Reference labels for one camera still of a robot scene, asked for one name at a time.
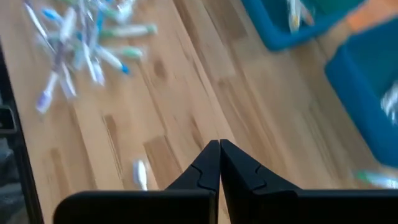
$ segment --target blue plastic bin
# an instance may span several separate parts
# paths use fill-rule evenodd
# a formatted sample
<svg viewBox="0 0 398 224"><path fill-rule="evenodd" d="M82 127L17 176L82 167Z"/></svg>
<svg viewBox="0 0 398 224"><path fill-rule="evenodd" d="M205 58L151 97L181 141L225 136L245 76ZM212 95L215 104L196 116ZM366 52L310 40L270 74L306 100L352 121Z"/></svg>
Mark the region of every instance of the blue plastic bin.
<svg viewBox="0 0 398 224"><path fill-rule="evenodd" d="M381 109L381 98L398 79L398 17L352 36L325 71L375 158L398 167L398 127Z"/></svg>
<svg viewBox="0 0 398 224"><path fill-rule="evenodd" d="M271 51L282 50L322 34L358 6L326 14L312 3L312 0L303 0L302 2L310 11L315 12L315 25L306 26L303 23L298 32L291 34L287 0L242 0L263 43Z"/></svg>

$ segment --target light wood surface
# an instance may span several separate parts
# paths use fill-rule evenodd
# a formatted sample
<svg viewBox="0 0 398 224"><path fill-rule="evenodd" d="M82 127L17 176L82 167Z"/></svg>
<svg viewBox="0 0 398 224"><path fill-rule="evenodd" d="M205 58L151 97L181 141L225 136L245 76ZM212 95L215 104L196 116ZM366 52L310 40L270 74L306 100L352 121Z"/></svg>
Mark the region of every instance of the light wood surface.
<svg viewBox="0 0 398 224"><path fill-rule="evenodd" d="M350 35L344 22L277 54L263 46L240 0L145 0L136 21L159 34L107 45L147 45L133 77L106 67L105 88L75 78L78 98L58 91L40 117L34 103L49 60L32 43L21 1L3 0L0 37L45 222L82 190L138 189L132 161L148 166L149 188L164 189L211 139L227 138L304 189L366 188L359 169L379 170L323 67ZM220 200L220 223L228 223Z"/></svg>

